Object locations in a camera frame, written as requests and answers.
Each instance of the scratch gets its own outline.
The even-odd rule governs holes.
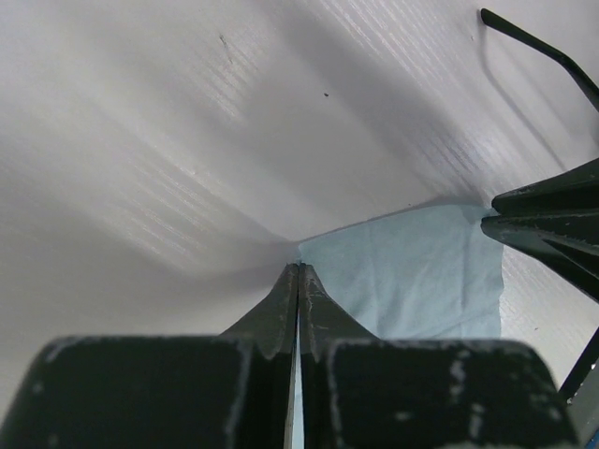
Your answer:
[[[231,50],[228,47],[228,43],[226,42],[225,35],[223,35],[221,33],[220,35],[218,35],[218,38],[221,39],[221,42],[223,43],[223,48],[225,49],[225,53],[226,53],[226,57],[227,57],[228,61],[231,64],[233,64],[233,58],[231,58]]]

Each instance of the light blue cloth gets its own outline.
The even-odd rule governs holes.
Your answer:
[[[478,206],[400,212],[304,241],[327,293],[382,339],[500,337],[503,245],[486,237]],[[303,447],[300,373],[293,447]]]

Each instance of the black metal rod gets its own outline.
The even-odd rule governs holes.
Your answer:
[[[488,27],[499,31],[507,36],[513,37],[515,40],[528,45],[530,48],[540,51],[553,61],[561,65],[570,76],[574,79],[580,90],[589,98],[592,105],[599,111],[599,87],[592,82],[589,76],[574,62],[574,60],[563,52],[551,47],[542,40],[530,35],[521,28],[518,28],[514,23],[508,22],[506,19],[498,16],[488,9],[480,10],[480,18]]]
[[[568,377],[563,381],[560,393],[568,401],[577,393],[578,389],[589,375],[589,372],[594,368],[599,358],[599,328],[591,337],[589,344],[584,349],[577,363],[574,365]]]

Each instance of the white wall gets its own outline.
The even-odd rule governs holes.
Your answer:
[[[576,85],[480,7],[599,80],[595,0],[3,2],[0,410],[56,335],[218,332],[300,239],[599,156]],[[512,251],[504,279],[505,336],[560,382],[599,307]]]

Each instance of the black plastic part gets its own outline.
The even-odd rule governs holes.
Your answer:
[[[520,211],[483,219],[483,232],[534,257],[599,302],[599,210]]]
[[[295,350],[299,266],[285,267],[270,293],[222,336],[252,337],[268,360]]]
[[[330,398],[326,388],[324,353],[336,339],[377,338],[331,299],[312,266],[299,266],[299,275],[304,447],[315,449],[327,447],[323,444],[330,440],[332,429],[327,413]]]
[[[316,447],[577,447],[536,353],[511,341],[339,341]]]
[[[589,78],[572,58],[488,9],[483,8],[480,10],[480,18],[488,27],[513,37],[515,40],[518,40],[532,49],[540,51],[565,68],[595,109],[599,111],[599,87],[592,82],[591,78]]]
[[[29,369],[0,447],[260,447],[247,446],[266,435],[245,411],[254,364],[244,340],[56,340]]]
[[[496,196],[492,207],[510,214],[592,210],[599,207],[599,159],[562,175]]]
[[[270,293],[221,334],[251,338],[263,355],[262,368],[256,371],[261,388],[256,406],[249,413],[260,414],[263,422],[270,421],[269,447],[284,447],[290,441],[299,269],[297,265],[287,265]]]

